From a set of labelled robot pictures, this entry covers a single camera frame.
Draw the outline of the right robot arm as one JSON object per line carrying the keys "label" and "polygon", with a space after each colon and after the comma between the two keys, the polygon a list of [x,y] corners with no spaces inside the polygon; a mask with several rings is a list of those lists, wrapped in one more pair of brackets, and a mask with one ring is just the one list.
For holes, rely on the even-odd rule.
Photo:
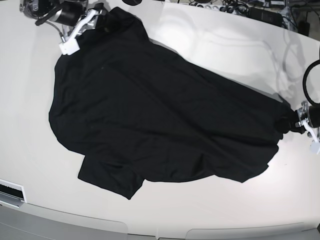
{"label": "right robot arm", "polygon": [[21,0],[19,10],[26,17],[34,19],[36,26],[57,23],[72,30],[93,14],[80,28],[79,34],[104,28],[111,20],[110,13],[102,2],[89,8],[87,0]]}

